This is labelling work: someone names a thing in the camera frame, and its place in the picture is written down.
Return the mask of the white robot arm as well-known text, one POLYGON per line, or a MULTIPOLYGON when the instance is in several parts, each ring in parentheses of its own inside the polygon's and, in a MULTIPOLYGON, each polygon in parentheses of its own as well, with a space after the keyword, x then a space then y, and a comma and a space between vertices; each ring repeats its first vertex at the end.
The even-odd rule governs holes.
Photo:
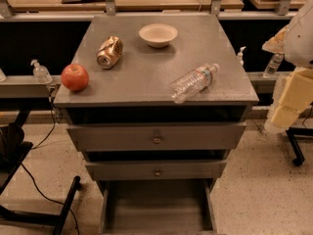
POLYGON ((262 49, 285 56, 295 69, 280 75, 273 104, 264 124, 273 134, 288 130, 313 102, 313 0, 308 0, 290 23, 266 41, 262 49))

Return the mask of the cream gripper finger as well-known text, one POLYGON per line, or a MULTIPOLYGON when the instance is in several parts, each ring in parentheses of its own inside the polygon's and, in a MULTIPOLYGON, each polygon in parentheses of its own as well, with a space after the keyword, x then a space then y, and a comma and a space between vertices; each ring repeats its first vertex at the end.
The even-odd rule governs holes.
POLYGON ((296 68, 281 81, 269 123, 279 129, 289 129, 313 102, 313 70, 296 68))

